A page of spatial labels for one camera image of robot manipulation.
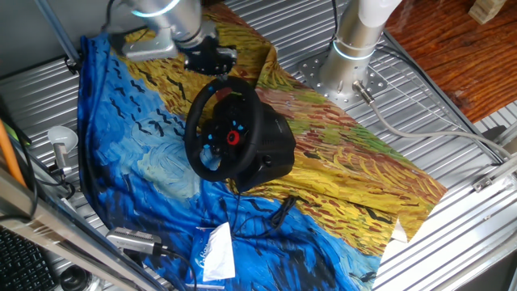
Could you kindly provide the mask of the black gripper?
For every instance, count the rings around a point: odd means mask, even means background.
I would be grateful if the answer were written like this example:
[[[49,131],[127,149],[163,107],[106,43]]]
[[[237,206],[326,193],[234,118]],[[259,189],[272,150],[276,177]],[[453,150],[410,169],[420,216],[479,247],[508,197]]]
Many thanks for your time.
[[[192,48],[184,48],[184,68],[208,76],[229,74],[237,63],[237,47],[222,46],[217,38],[206,36]]]

